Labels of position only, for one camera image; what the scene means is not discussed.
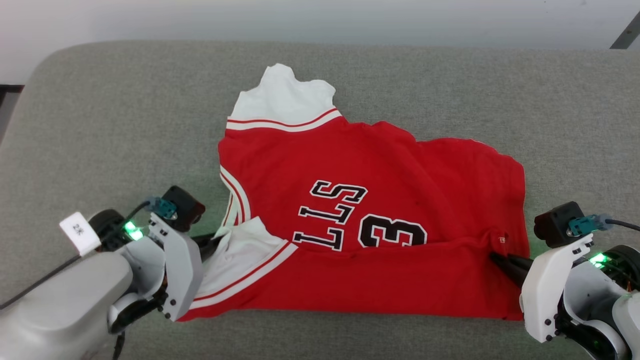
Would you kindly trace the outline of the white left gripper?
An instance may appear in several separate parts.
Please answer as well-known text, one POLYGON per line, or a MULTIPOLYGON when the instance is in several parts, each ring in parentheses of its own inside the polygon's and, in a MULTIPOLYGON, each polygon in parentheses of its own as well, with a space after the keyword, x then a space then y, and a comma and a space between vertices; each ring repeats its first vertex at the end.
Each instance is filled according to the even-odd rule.
POLYGON ((129 266, 132 280, 109 309, 109 332, 119 334, 156 310, 172 322, 190 309, 204 277, 202 261, 210 259, 221 235, 192 237, 151 214, 148 233, 115 253, 129 266))

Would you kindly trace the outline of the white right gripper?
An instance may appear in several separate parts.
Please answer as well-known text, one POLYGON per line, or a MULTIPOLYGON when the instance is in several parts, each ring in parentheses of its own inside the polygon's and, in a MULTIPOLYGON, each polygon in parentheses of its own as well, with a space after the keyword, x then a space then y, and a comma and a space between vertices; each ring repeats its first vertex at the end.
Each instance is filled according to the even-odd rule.
POLYGON ((590 252, 594 235, 552 248, 534 260, 492 252, 490 260, 519 288, 526 332, 540 343, 555 337, 554 317, 573 264, 590 252))

